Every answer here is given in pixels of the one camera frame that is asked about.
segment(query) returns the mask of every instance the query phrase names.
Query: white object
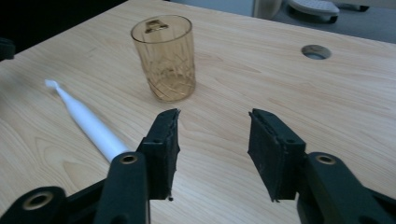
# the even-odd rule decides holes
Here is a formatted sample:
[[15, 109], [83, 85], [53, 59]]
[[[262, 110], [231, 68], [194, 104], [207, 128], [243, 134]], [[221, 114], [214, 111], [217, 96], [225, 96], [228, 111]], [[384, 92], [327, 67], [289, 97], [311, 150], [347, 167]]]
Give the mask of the white object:
[[315, 16], [330, 16], [331, 22], [336, 22], [340, 9], [333, 3], [320, 0], [289, 0], [289, 5], [295, 10]]
[[62, 90], [56, 81], [46, 80], [46, 85], [58, 92], [62, 100], [64, 100], [70, 116], [109, 162], [121, 153], [130, 151], [87, 106]]

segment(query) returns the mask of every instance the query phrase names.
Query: amber glass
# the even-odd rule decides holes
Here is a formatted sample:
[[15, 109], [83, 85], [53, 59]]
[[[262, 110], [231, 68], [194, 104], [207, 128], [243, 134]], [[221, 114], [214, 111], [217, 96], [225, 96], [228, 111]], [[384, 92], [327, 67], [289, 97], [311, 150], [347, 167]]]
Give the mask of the amber glass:
[[131, 31], [143, 71], [154, 95], [164, 102], [182, 100], [195, 89], [191, 22], [159, 16], [139, 22]]

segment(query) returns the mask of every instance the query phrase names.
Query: table surface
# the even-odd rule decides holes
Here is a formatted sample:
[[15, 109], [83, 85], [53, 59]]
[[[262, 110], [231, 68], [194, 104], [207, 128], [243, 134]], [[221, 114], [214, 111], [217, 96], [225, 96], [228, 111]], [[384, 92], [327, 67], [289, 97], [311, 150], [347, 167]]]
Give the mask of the table surface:
[[[129, 35], [145, 18], [193, 23], [197, 86], [164, 104], [151, 94]], [[306, 45], [332, 52], [327, 60]], [[248, 151], [252, 108], [278, 115], [342, 159], [361, 183], [396, 198], [396, 45], [160, 0], [134, 0], [0, 63], [0, 214], [25, 192], [68, 195], [106, 177], [108, 162], [44, 79], [91, 108], [132, 150], [156, 116], [179, 108], [175, 200], [152, 223], [299, 223], [295, 201], [271, 203]]]

